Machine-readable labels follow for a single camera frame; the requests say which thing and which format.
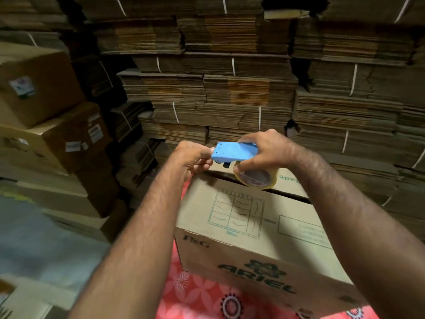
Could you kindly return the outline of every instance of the person's right hand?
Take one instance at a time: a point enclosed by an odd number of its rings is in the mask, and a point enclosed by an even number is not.
[[[238,142],[255,143],[258,153],[234,167],[234,172],[288,168],[302,147],[274,129],[244,135]]]

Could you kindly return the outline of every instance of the gray concrete floor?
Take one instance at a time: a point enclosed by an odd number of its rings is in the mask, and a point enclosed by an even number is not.
[[[108,248],[56,227],[35,204],[0,196],[0,274],[79,291]]]

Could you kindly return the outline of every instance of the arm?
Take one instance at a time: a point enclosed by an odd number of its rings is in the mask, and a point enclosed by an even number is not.
[[[320,155],[275,130],[243,136],[258,155],[235,172],[286,167],[308,194],[344,270],[380,319],[423,318],[425,245]]]
[[[167,278],[183,184],[212,150],[183,141],[96,269],[68,319],[154,318]]]

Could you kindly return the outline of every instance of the red fabric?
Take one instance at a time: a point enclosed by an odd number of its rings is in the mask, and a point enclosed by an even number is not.
[[[182,198],[190,180],[183,187]],[[221,305],[228,295],[226,307]],[[267,302],[252,298],[227,285],[206,280],[198,275],[184,271],[176,243],[173,246],[170,271],[161,302],[156,314],[157,319],[300,319],[294,311],[282,310]],[[379,319],[370,306],[353,309],[323,319]]]

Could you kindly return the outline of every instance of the tape roll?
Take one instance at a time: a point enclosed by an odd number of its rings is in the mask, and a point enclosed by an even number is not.
[[[251,170],[241,173],[235,173],[235,177],[248,187],[255,187],[257,189],[272,188],[278,180],[278,170]]]

